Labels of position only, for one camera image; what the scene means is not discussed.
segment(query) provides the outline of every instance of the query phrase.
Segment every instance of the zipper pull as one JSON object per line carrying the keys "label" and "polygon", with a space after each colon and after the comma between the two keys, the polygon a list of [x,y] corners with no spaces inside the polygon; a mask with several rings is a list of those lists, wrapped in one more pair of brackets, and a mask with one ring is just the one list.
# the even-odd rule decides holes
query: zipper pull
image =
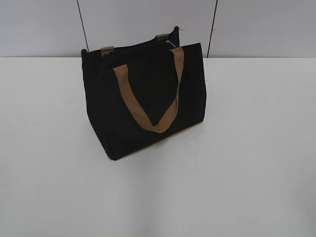
{"label": "zipper pull", "polygon": [[166,43],[168,43],[168,44],[172,45],[174,48],[176,48],[176,47],[177,47],[177,46],[175,46],[175,45],[173,44],[173,42],[171,42],[171,41],[169,41],[169,40],[166,40]]}

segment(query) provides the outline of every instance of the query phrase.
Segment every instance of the tan strap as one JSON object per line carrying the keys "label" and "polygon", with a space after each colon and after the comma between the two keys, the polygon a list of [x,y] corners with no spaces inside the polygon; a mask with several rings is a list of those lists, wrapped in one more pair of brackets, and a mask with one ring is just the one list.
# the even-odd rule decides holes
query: tan strap
{"label": "tan strap", "polygon": [[109,54],[110,52],[114,52],[114,46],[101,48],[101,56],[103,56],[104,54]]}
{"label": "tan strap", "polygon": [[157,37],[157,41],[161,41],[161,40],[167,40],[169,35],[168,34],[161,34],[161,35],[156,35]]}
{"label": "tan strap", "polygon": [[122,66],[114,68],[115,74],[118,79],[118,85],[119,85],[119,89],[120,89],[120,93],[122,95],[123,101],[125,102],[127,108],[129,109],[132,116],[134,117],[136,122],[139,124],[139,126],[141,126],[141,128],[148,131],[157,132],[157,133],[165,132],[171,126],[172,122],[175,120],[178,114],[179,86],[180,86],[182,71],[183,71],[184,52],[181,47],[172,49],[171,51],[174,56],[174,64],[175,64],[177,77],[178,77],[177,95],[174,101],[172,102],[172,104],[167,109],[167,111],[161,117],[158,124],[155,126],[152,125],[147,114],[145,113],[143,108],[140,106],[137,99],[135,98],[135,95],[133,94],[133,91],[128,81],[127,65],[124,64]]}

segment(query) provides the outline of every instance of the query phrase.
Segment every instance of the black canvas bag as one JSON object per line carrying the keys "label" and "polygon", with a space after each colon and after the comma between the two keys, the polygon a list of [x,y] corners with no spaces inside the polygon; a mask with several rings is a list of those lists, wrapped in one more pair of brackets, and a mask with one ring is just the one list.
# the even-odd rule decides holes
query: black canvas bag
{"label": "black canvas bag", "polygon": [[179,47],[177,27],[163,37],[81,52],[87,114],[113,160],[204,119],[201,45]]}

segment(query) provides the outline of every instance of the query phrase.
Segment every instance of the gray wall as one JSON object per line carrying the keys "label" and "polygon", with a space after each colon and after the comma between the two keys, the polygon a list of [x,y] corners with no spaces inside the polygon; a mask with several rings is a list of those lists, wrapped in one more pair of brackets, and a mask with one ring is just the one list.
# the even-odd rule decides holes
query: gray wall
{"label": "gray wall", "polygon": [[[79,0],[88,46],[129,45],[181,31],[207,53],[216,0]],[[219,0],[210,57],[316,57],[315,0]],[[0,0],[0,56],[78,57],[76,0]]]}
{"label": "gray wall", "polygon": [[[86,48],[76,0],[0,0],[0,56],[80,56]],[[90,50],[181,29],[206,54],[215,0],[79,0]]]}

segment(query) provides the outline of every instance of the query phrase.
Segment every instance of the bag handle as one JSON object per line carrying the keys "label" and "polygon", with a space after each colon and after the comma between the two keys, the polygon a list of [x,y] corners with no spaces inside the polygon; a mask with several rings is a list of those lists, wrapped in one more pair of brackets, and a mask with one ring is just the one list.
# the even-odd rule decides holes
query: bag handle
{"label": "bag handle", "polygon": [[137,99],[135,98],[135,95],[133,94],[128,81],[127,65],[124,64],[122,66],[114,68],[118,80],[119,90],[128,110],[131,112],[132,116],[141,128],[156,133],[165,132],[171,126],[172,122],[175,120],[178,114],[179,86],[183,71],[184,52],[182,47],[171,49],[170,51],[173,53],[174,64],[178,77],[177,95],[167,111],[161,117],[160,121],[155,126],[152,125],[147,114],[140,106]]}

